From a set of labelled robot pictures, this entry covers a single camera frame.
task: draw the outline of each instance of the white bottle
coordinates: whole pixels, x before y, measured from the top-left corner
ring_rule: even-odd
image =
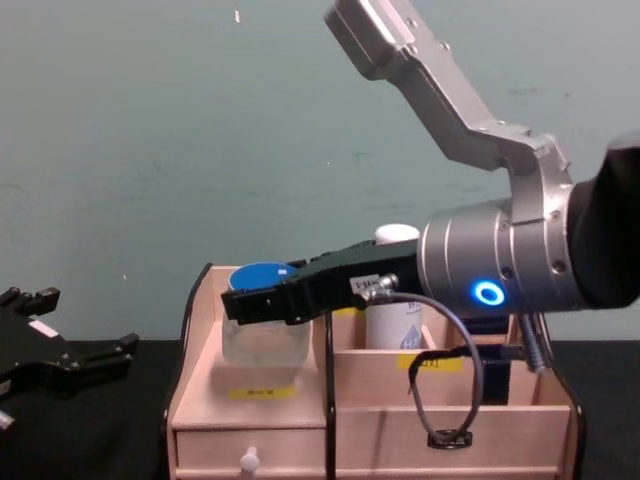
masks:
[[[378,227],[377,245],[415,240],[420,231],[411,225],[390,224]],[[394,303],[367,308],[367,348],[376,350],[412,350],[422,348],[422,304]]]

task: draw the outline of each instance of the wall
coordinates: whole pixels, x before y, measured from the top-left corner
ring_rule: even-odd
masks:
[[[61,288],[70,338],[175,338],[208,261],[307,257],[507,194],[356,73],[329,4],[0,2],[0,287]],[[416,5],[497,116],[557,134],[574,179],[638,126],[637,2]],[[550,324],[640,338],[638,314]]]

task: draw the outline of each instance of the sticker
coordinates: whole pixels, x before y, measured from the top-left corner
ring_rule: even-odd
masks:
[[[0,397],[6,395],[11,390],[11,380],[0,383]]]
[[[294,386],[283,388],[238,388],[229,390],[229,398],[231,400],[288,398],[295,394],[296,387]]]
[[[380,278],[380,275],[367,275],[366,277],[353,277],[349,279],[349,283],[351,284],[351,291],[353,293],[358,293],[363,291],[365,288],[373,285]]]
[[[40,333],[42,333],[43,335],[46,335],[49,338],[53,338],[53,337],[57,337],[58,336],[58,332],[56,332],[49,325],[46,325],[46,324],[42,323],[40,320],[34,320],[33,322],[29,322],[29,325],[32,328],[35,328]]]
[[[359,312],[360,310],[358,310],[355,307],[347,307],[347,308],[341,308],[340,310],[336,310],[335,312],[333,312],[334,315],[355,315]]]
[[[411,362],[416,358],[413,353],[401,353],[398,355],[397,365],[399,370],[408,370]],[[437,370],[439,372],[459,372],[462,370],[462,358],[439,358],[427,360],[421,366],[421,369]]]
[[[411,330],[409,330],[407,335],[402,339],[400,348],[402,350],[416,350],[420,348],[420,343],[422,343],[422,334],[415,325],[411,325]]]

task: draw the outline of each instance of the white knob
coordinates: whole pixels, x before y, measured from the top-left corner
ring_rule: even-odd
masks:
[[[245,472],[253,473],[260,468],[260,459],[256,447],[249,447],[247,453],[240,459],[240,468]]]

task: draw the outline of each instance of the black table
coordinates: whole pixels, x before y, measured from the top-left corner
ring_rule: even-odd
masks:
[[[160,424],[178,350],[141,342],[124,382],[0,405],[18,421],[0,435],[0,479],[168,478]],[[640,479],[640,342],[555,342],[554,352],[587,413],[582,480]]]

